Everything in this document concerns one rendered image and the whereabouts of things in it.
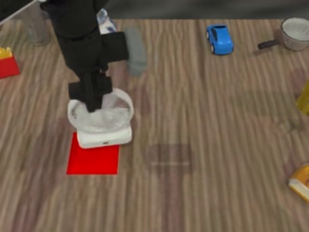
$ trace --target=wooden floor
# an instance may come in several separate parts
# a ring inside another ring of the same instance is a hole
[[[232,55],[210,53],[214,22],[228,24]],[[286,180],[309,160],[295,108],[309,50],[256,53],[279,20],[116,23],[140,28],[149,59],[142,78],[111,67],[136,108],[117,176],[66,176],[77,78],[54,37],[33,47],[17,21],[0,32],[22,72],[0,81],[0,231],[305,232],[309,208]]]

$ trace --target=pan handle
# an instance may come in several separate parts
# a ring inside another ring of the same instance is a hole
[[[258,47],[259,50],[261,50],[261,49],[273,47],[273,46],[278,45],[278,44],[279,44],[278,40],[270,40],[270,41],[259,43],[257,45],[257,47]]]

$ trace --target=car windshield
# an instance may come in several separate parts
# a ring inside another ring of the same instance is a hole
[[[226,26],[224,26],[224,25],[222,25],[222,26],[214,26],[214,28],[223,29],[223,28],[226,28]]]

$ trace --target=dark background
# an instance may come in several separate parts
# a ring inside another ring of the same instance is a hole
[[[112,18],[309,17],[309,0],[110,0]]]

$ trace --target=blue toy car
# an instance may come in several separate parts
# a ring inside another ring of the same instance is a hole
[[[206,36],[213,54],[227,55],[233,52],[234,44],[225,24],[208,26],[206,28]]]

